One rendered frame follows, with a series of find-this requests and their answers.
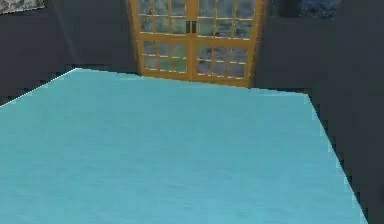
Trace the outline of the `yellow wooden glazed door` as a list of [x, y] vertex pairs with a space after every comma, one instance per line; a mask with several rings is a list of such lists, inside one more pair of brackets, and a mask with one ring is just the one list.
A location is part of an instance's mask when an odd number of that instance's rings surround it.
[[[191, 5], [192, 79], [252, 87], [268, 0], [196, 0]], [[197, 21], [196, 33], [192, 21]]]
[[127, 0], [138, 74], [190, 80], [192, 36], [187, 0]]

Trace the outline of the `dark blue framed wall picture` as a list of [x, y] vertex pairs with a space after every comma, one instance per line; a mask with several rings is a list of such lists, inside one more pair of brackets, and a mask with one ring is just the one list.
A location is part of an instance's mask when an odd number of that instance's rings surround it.
[[333, 19], [343, 0], [271, 0], [272, 17]]

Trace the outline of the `grey framed wall picture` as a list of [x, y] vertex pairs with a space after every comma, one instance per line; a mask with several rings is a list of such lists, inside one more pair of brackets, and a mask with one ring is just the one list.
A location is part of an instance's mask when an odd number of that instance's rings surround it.
[[44, 7], [44, 0], [0, 0], [0, 15]]

